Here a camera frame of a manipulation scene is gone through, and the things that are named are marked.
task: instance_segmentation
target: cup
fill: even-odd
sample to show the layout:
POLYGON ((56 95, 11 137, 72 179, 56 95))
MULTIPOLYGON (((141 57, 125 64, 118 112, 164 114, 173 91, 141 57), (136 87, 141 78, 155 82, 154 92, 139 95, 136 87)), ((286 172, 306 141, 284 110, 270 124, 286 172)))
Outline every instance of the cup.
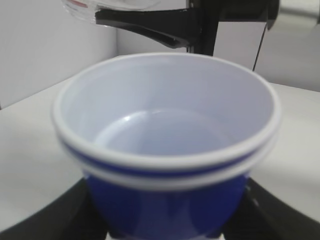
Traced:
POLYGON ((226 60, 148 53, 76 75, 53 106, 111 233, 190 240, 219 232, 281 121, 273 88, 226 60))

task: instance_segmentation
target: black base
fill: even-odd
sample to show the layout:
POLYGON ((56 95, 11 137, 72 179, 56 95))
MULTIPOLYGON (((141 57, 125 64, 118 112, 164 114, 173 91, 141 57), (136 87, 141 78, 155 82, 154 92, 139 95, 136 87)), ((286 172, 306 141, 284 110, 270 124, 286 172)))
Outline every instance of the black base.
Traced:
MULTIPOLYGON (((91 202, 84 180, 20 224, 1 240, 105 240, 108 226, 91 202)), ((287 206, 249 180, 233 217, 223 227, 226 240, 319 240, 320 224, 287 206)))

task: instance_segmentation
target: cup rim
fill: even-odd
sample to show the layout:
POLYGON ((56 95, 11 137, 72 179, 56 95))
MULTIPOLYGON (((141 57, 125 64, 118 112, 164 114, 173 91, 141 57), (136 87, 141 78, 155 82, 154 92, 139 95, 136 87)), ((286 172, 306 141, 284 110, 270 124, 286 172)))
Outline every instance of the cup rim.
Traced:
POLYGON ((78 160, 75 161, 89 175, 118 186, 153 192, 185 191, 212 184, 219 184, 241 175, 249 175, 250 170, 270 153, 277 140, 278 134, 274 135, 259 151, 248 157, 244 162, 240 162, 226 169, 196 176, 176 178, 132 176, 112 172, 111 170, 100 169, 78 160))
POLYGON ((72 146, 75 150, 83 152, 98 161, 112 164, 125 168, 137 168, 143 170, 153 170, 153 171, 185 171, 188 169, 205 168, 209 166, 214 166, 228 161, 239 158, 249 152, 254 151, 259 148, 262 144, 266 143, 271 136, 275 135, 281 122, 282 107, 280 99, 276 91, 263 77, 257 73, 237 64, 230 62, 228 60, 220 59, 217 57, 211 57, 200 54, 190 54, 190 53, 171 53, 171 52, 158 52, 158 53, 140 53, 125 56, 118 56, 112 59, 102 61, 95 64, 80 73, 76 74, 71 78, 71 81, 62 88, 60 93, 57 95, 53 107, 52 107, 52 120, 58 135, 63 139, 63 141, 72 146), (111 149, 102 148, 100 146, 92 144, 92 142, 87 141, 79 137, 75 132, 73 132, 66 124, 62 115, 62 103, 64 95, 68 92, 74 84, 76 84, 83 75, 92 72, 102 66, 107 66, 113 62, 143 58, 143 57, 170 57, 170 56, 181 56, 188 58, 205 58, 211 60, 212 62, 220 62, 238 68, 248 74, 252 75, 259 81, 269 92, 271 99, 273 101, 273 112, 269 118, 267 124, 258 131, 255 135, 226 148, 222 148, 215 151, 194 154, 194 155, 177 155, 177 156, 154 156, 154 155, 139 155, 122 153, 111 149))

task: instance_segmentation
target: white countertop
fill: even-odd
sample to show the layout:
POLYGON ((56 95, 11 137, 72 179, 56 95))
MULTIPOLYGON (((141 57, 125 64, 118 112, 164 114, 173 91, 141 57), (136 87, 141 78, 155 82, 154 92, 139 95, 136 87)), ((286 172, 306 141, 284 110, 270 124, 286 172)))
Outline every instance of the white countertop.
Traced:
MULTIPOLYGON (((50 204, 81 177, 50 120, 57 84, 0 111, 0 231, 50 204)), ((285 203, 320 222, 320 92, 273 85, 284 120, 276 148, 252 174, 285 203)))

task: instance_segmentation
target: red marking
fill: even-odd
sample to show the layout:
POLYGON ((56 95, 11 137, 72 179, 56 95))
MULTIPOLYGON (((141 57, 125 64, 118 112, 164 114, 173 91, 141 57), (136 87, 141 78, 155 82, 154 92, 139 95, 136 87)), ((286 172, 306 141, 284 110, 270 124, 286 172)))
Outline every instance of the red marking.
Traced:
POLYGON ((88 8, 88 5, 82 3, 82 2, 79 2, 79 1, 76 1, 76 0, 68 0, 70 3, 74 4, 74 5, 77 5, 78 7, 81 7, 81 8, 88 8))

